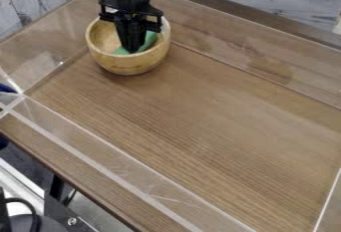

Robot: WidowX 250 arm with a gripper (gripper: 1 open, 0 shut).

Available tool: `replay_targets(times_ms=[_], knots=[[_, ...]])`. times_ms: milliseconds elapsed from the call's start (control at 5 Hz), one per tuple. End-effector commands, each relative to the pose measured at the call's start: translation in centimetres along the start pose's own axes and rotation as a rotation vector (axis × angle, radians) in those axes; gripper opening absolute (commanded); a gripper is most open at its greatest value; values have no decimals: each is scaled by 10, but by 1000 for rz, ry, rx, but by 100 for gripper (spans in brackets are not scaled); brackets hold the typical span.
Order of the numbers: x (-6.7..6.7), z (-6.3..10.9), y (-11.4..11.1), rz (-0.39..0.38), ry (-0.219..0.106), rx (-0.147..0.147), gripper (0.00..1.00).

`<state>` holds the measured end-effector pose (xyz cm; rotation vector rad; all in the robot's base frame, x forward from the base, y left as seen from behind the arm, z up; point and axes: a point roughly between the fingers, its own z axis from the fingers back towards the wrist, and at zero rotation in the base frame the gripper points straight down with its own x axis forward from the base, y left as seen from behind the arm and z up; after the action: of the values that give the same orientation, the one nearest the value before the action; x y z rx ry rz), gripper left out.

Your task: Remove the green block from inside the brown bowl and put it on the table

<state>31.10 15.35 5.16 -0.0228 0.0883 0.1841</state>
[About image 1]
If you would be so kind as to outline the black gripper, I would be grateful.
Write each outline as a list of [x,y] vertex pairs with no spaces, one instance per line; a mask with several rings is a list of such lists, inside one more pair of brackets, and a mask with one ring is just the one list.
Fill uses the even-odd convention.
[[[146,5],[138,10],[122,9],[118,0],[99,0],[100,19],[115,23],[123,48],[128,52],[136,52],[146,42],[147,30],[159,33],[163,26],[163,11],[152,5]],[[130,34],[130,22],[132,23],[132,43]]]

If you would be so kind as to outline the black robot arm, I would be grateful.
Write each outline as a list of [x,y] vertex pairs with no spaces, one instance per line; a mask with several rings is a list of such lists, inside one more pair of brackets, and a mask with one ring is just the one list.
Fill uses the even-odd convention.
[[159,33],[164,12],[151,0],[99,0],[99,17],[115,24],[123,48],[135,53],[146,43],[147,31]]

